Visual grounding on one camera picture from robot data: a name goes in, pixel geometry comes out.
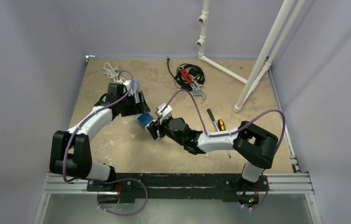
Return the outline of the blue power strip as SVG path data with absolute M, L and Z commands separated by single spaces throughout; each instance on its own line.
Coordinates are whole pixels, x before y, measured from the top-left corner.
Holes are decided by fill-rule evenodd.
M 150 122 L 156 122 L 156 120 L 151 116 L 150 113 L 138 114 L 138 115 L 136 115 L 136 120 L 142 126 L 142 128 L 144 128 L 144 130 L 147 133 L 149 133 L 148 130 L 147 130 L 147 127 L 148 127 L 149 123 Z

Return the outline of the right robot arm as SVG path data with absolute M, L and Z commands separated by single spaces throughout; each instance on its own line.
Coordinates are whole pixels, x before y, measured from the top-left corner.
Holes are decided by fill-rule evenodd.
M 193 130 L 182 118 L 151 121 L 146 130 L 154 140 L 165 136 L 177 142 L 188 153 L 206 154 L 216 150 L 235 150 L 247 163 L 240 176 L 240 186 L 250 190 L 258 183 L 261 173 L 272 168 L 279 139 L 271 132 L 248 121 L 240 127 L 205 133 Z

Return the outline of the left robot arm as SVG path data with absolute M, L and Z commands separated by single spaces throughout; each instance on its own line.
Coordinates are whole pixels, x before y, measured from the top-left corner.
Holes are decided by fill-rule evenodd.
M 116 187 L 113 166 L 93 162 L 90 142 L 117 116 L 126 117 L 149 112 L 142 91 L 133 92 L 124 84 L 110 83 L 107 93 L 94 104 L 92 111 L 67 131 L 56 131 L 52 138 L 49 170 L 72 179 L 97 180 L 106 191 Z

